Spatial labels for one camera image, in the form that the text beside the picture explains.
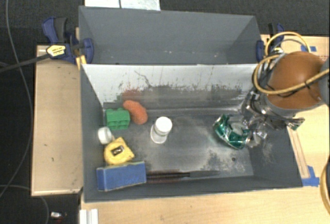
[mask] yellow cable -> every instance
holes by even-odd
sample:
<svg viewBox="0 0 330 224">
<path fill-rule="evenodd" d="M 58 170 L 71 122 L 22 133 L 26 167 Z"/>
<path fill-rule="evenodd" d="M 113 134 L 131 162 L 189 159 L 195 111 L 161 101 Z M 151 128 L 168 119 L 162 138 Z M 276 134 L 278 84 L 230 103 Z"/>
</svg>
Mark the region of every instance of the yellow cable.
<svg viewBox="0 0 330 224">
<path fill-rule="evenodd" d="M 274 35 L 273 37 L 271 37 L 271 38 L 269 39 L 269 41 L 266 43 L 266 46 L 265 46 L 265 57 L 268 56 L 268 47 L 269 47 L 269 45 L 271 44 L 271 42 L 272 42 L 273 40 L 275 40 L 277 37 L 279 37 L 279 36 L 283 36 L 283 35 L 294 35 L 294 36 L 299 37 L 299 38 L 303 41 L 303 43 L 306 45 L 306 48 L 307 48 L 308 52 L 309 52 L 309 53 L 311 52 L 310 47 L 309 47 L 307 41 L 303 38 L 303 36 L 301 36 L 300 34 L 298 34 L 298 33 L 296 33 L 296 32 L 293 32 L 293 31 L 284 31 L 284 32 L 281 32 L 281 33 L 275 34 L 275 35 Z"/>
<path fill-rule="evenodd" d="M 330 198 L 328 197 L 328 190 L 326 188 L 326 165 L 322 171 L 321 177 L 320 177 L 320 193 L 321 193 L 321 198 L 323 201 L 323 204 L 330 214 Z"/>
<path fill-rule="evenodd" d="M 291 86 L 289 88 L 285 88 L 285 89 L 281 89 L 281 90 L 276 90 L 276 91 L 273 91 L 273 90 L 266 90 L 266 89 L 263 89 L 259 84 L 258 84 L 258 72 L 259 72 L 259 69 L 261 67 L 261 65 L 266 62 L 266 61 L 269 61 L 271 59 L 275 59 L 275 58 L 278 58 L 279 55 L 272 55 L 272 56 L 269 56 L 269 57 L 266 57 L 264 59 L 262 59 L 259 64 L 257 65 L 256 69 L 254 70 L 254 73 L 253 73 L 253 84 L 254 86 L 262 93 L 265 93 L 265 94 L 284 94 L 284 93 L 289 93 L 289 92 L 292 92 L 292 91 L 295 91 L 295 90 L 298 90 L 300 88 L 303 88 L 305 87 L 306 85 L 309 85 L 311 83 L 313 83 L 315 80 L 325 76 L 326 74 L 329 73 L 329 69 L 326 69 L 318 74 L 316 74 L 315 76 L 313 76 L 312 78 L 308 79 L 306 82 L 304 83 L 300 83 L 298 85 L 295 85 L 295 86 Z"/>
</svg>

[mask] orange sausage toy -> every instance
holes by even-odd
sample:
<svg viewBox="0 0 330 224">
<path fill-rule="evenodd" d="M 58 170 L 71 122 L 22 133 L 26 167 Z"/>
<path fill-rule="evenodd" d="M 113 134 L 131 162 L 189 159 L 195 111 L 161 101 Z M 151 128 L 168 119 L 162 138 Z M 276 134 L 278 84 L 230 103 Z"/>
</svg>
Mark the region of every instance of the orange sausage toy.
<svg viewBox="0 0 330 224">
<path fill-rule="evenodd" d="M 146 109 L 139 103 L 133 100 L 126 100 L 123 104 L 123 108 L 126 109 L 130 118 L 135 124 L 142 125 L 148 120 L 148 114 Z"/>
</svg>

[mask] small white object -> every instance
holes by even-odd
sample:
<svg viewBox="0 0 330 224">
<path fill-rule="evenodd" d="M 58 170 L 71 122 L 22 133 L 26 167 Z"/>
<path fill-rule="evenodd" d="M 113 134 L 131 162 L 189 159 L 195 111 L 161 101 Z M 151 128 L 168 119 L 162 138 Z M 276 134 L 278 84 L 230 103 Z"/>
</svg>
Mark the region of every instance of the small white object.
<svg viewBox="0 0 330 224">
<path fill-rule="evenodd" d="M 100 127 L 97 134 L 100 143 L 104 145 L 113 141 L 113 135 L 108 127 Z"/>
<path fill-rule="evenodd" d="M 98 210 L 80 210 L 79 224 L 98 224 Z"/>
<path fill-rule="evenodd" d="M 152 125 L 150 137 L 154 143 L 162 144 L 166 141 L 168 134 L 172 129 L 172 121 L 168 117 L 160 117 Z"/>
</svg>

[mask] wooden table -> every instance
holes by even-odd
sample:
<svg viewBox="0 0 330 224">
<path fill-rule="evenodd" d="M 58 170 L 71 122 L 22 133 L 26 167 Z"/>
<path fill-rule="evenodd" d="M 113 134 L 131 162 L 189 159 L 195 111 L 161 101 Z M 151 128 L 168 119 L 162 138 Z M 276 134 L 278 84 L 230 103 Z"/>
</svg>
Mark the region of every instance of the wooden table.
<svg viewBox="0 0 330 224">
<path fill-rule="evenodd" d="M 306 39 L 322 58 L 329 56 L 329 38 Z M 282 47 L 292 52 L 300 44 Z M 42 54 L 44 47 L 38 50 Z M 64 61 L 37 64 L 32 195 L 76 193 L 83 185 L 77 77 L 77 68 Z M 301 171 L 306 163 L 319 177 L 329 157 L 329 109 L 323 105 L 299 116 L 306 121 L 297 130 L 299 140 L 292 137 Z M 330 222 L 316 187 L 88 204 L 82 199 L 81 208 L 98 209 L 100 224 Z"/>
</svg>

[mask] white bottle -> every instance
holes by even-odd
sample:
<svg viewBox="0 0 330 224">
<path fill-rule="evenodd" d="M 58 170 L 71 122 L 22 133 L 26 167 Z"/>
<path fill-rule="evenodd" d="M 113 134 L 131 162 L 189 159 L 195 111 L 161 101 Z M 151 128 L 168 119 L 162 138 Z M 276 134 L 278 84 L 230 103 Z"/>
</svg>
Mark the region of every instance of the white bottle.
<svg viewBox="0 0 330 224">
<path fill-rule="evenodd" d="M 158 118 L 155 124 L 153 124 L 151 127 L 151 140 L 158 144 L 164 143 L 172 129 L 172 125 L 172 121 L 168 117 Z"/>
</svg>

